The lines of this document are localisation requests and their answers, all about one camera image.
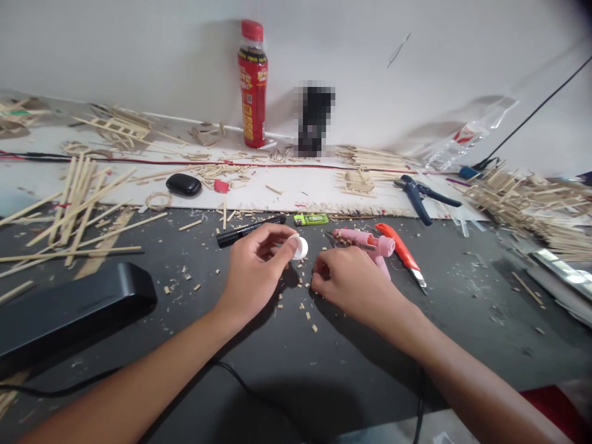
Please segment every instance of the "black power cord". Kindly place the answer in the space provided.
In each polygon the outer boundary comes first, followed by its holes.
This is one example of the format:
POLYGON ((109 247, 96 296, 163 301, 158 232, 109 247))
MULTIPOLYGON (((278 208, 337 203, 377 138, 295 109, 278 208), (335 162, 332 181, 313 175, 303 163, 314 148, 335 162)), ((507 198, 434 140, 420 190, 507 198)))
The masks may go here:
MULTIPOLYGON (((253 397, 257 401, 259 401, 261 404, 264 404, 271 409, 275 409, 275 410, 279 411, 285 417, 287 422, 292 426, 292 428, 294 430, 296 430, 296 432, 299 434, 300 438, 304 439, 304 442, 310 443, 310 444, 320 444, 323 442, 321 440, 313 438, 312 434, 310 434, 306 430, 306 428, 302 427, 298 423, 298 421, 294 418, 294 415, 292 413, 290 413, 290 411, 285 406, 281 405, 280 403, 278 403, 270 398, 266 398, 266 397, 260 395, 259 393, 254 391, 252 388, 250 388, 247 385, 247 383, 239 376, 239 374, 232 367, 230 367, 230 365, 228 365, 222 361, 215 361, 215 360, 210 360, 205 365, 205 367, 214 367, 214 366, 221 367, 224 370, 226 370, 228 373, 230 373, 233 376, 233 378, 235 378, 235 380, 239 383, 239 385, 242 387, 242 389, 245 391, 245 393, 248 396, 253 397)), ((96 382, 99 382, 100 380, 108 378, 109 376, 118 372, 121 369, 122 369, 122 367, 117 367, 117 368, 113 368, 111 370, 104 371, 103 373, 99 373, 95 376, 85 379, 82 382, 74 384, 71 387, 63 388, 62 390, 56 390, 55 392, 45 392, 44 390, 37 390, 36 388, 29 388, 29 387, 24 387, 22 385, 12 385, 12 384, 0 384, 0 392, 15 391, 15 392, 20 392, 24 395, 30 395, 30 396, 34 396, 37 398, 63 398, 66 396, 73 395, 74 393, 76 393, 82 389, 85 389, 86 387, 88 387, 92 384, 95 384, 96 382)), ((425 384, 426 384, 426 375, 425 375, 425 372, 422 368, 421 369, 421 377, 420 377, 420 388, 419 388, 419 402, 417 404, 417 425, 416 425, 416 429, 415 429, 415 439, 413 440, 413 444, 417 444, 417 442, 419 440, 419 433, 421 431, 421 424, 422 424, 422 420, 424 417, 424 386, 425 386, 425 384)))
POLYGON ((586 65, 588 65, 588 63, 589 63, 591 60, 592 60, 592 56, 590 56, 590 58, 589 58, 588 60, 586 60, 586 61, 584 62, 584 64, 583 64, 583 65, 582 65, 582 66, 581 66, 581 67, 580 67, 580 68, 579 68, 579 69, 578 69, 578 70, 577 70, 575 73, 573 73, 573 74, 572 74, 572 75, 571 75, 571 76, 570 76, 570 77, 569 77, 569 78, 568 78, 568 79, 567 79, 565 82, 563 82, 563 84, 562 84, 560 87, 558 87, 558 88, 557 88, 555 91, 553 91, 553 93, 552 93, 552 94, 551 94, 549 97, 547 97, 547 98, 545 99, 545 101, 544 101, 543 103, 541 103, 541 104, 540 104, 540 105, 539 105, 539 106, 538 106, 538 107, 537 107, 537 108, 536 108, 536 109, 535 109, 535 110, 534 110, 534 111, 533 111, 533 112, 532 112, 532 113, 531 113, 531 114, 530 114, 530 115, 529 115, 529 116, 526 118, 526 120, 525 120, 525 121, 523 121, 523 122, 522 122, 520 125, 518 125, 518 127, 517 127, 517 128, 514 130, 514 131, 512 131, 512 132, 510 133, 510 135, 509 135, 508 137, 506 137, 506 138, 504 139, 504 141, 503 141, 501 144, 499 144, 499 145, 498 145, 498 147, 497 147, 495 150, 493 150, 489 156, 487 156, 487 157, 486 157, 485 159, 483 159, 481 162, 479 162, 479 163, 475 164, 475 165, 473 166, 473 169, 474 169, 474 170, 477 170, 477 171, 483 171, 484 169, 486 169, 486 168, 487 168, 487 166, 489 166, 489 164, 491 163, 491 160, 490 160, 490 159, 491 159, 491 156, 492 156, 492 155, 494 155, 494 154, 496 153, 496 151, 497 151, 498 149, 500 149, 500 148, 501 148, 501 147, 502 147, 502 146, 503 146, 503 145, 504 145, 504 144, 505 144, 505 143, 506 143, 506 142, 507 142, 507 141, 508 141, 508 140, 509 140, 509 139, 510 139, 510 138, 511 138, 513 135, 515 135, 515 134, 518 132, 518 130, 520 130, 520 129, 521 129, 521 127, 523 127, 524 125, 526 125, 526 122, 528 122, 528 121, 529 121, 529 120, 530 120, 530 119, 531 119, 531 118, 532 118, 532 117, 533 117, 533 116, 534 116, 536 113, 538 113, 538 112, 539 112, 539 110, 540 110, 540 109, 541 109, 543 106, 545 106, 545 105, 547 104, 547 102, 548 102, 548 101, 550 101, 550 100, 551 100, 551 99, 552 99, 552 98, 553 98, 553 97, 554 97, 554 96, 555 96, 555 95, 556 95, 556 94, 557 94, 559 91, 561 91, 561 90, 562 90, 562 89, 563 89, 563 88, 564 88, 564 87, 565 87, 565 86, 566 86, 568 83, 570 83, 570 82, 573 80, 573 78, 574 78, 574 77, 576 77, 576 76, 577 76, 577 75, 580 73, 580 71, 582 71, 582 70, 583 70, 583 69, 586 67, 586 65))

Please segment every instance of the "white bottle cap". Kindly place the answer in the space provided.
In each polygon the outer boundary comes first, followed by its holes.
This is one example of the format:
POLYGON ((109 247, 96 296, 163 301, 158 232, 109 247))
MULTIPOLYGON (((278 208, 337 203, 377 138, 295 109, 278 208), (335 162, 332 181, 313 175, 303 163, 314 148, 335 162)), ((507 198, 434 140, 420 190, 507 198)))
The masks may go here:
POLYGON ((291 235, 288 239, 296 239, 298 241, 298 248, 292 257, 292 260, 301 260, 308 254, 308 242, 304 237, 300 237, 298 233, 291 235))

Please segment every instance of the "red plastic bottle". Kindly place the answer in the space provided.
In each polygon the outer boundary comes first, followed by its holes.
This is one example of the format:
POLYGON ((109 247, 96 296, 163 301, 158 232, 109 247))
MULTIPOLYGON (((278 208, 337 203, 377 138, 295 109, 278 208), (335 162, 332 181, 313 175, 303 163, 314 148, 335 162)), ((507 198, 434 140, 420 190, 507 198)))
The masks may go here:
POLYGON ((263 52, 263 26, 252 20, 242 21, 243 42, 239 50, 242 124, 245 145, 265 145, 265 88, 267 57, 263 52))

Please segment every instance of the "glue gun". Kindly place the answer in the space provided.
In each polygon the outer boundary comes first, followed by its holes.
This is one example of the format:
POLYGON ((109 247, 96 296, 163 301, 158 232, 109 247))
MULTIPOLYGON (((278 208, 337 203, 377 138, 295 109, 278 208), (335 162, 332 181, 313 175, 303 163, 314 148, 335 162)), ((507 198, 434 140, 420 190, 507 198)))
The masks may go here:
POLYGON ((395 241, 393 239, 386 236, 376 238, 368 232, 349 229, 333 230, 333 239, 341 244, 355 245, 364 250, 390 280, 389 270, 384 258, 390 257, 395 251, 395 241))

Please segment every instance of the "wire cutters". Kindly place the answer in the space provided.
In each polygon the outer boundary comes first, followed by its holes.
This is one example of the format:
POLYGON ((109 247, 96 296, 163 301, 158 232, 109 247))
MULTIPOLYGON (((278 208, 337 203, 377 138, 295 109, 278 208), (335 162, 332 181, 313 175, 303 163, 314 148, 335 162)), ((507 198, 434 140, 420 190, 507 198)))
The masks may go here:
POLYGON ((462 205, 462 203, 458 202, 458 200, 454 200, 441 195, 440 193, 436 193, 429 186, 422 184, 421 182, 415 182, 415 180, 413 180, 413 178, 408 175, 401 176, 401 180, 395 181, 395 185, 407 193, 407 197, 409 197, 411 205, 413 205, 417 215, 426 226, 430 226, 432 224, 432 219, 427 214, 426 208, 422 202, 422 194, 427 197, 431 197, 432 199, 439 200, 443 204, 450 205, 451 207, 458 208, 462 205))
POLYGON ((413 258, 413 256, 411 256, 411 253, 407 249, 407 246, 405 245, 399 234, 390 225, 387 224, 376 224, 374 225, 374 228, 380 231, 381 234, 385 235, 386 237, 390 237, 395 241, 395 253, 397 253, 397 256, 399 256, 399 259, 403 262, 403 265, 405 265, 405 267, 409 270, 413 278, 415 278, 417 284, 419 285, 419 288, 421 288, 423 293, 427 295, 426 280, 421 274, 421 270, 419 269, 417 262, 415 262, 415 259, 413 258))

